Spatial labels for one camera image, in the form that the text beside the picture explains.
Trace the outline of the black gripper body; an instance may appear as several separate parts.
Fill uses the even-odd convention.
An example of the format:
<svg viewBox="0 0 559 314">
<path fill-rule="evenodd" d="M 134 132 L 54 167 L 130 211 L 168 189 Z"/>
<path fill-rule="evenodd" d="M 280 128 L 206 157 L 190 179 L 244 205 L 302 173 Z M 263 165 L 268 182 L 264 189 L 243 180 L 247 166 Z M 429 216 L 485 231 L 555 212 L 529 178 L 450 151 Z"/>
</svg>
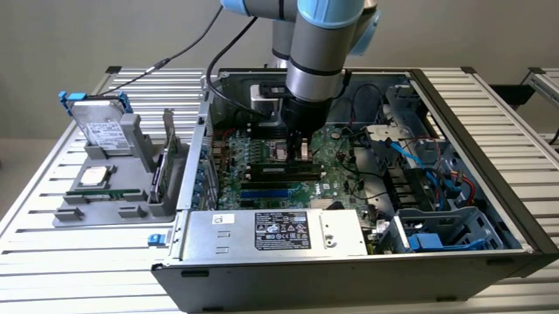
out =
<svg viewBox="0 0 559 314">
<path fill-rule="evenodd" d="M 287 136 L 308 138 L 326 124 L 331 108 L 331 98 L 324 101 L 306 101 L 286 98 L 282 104 L 282 120 L 287 126 Z"/>
</svg>

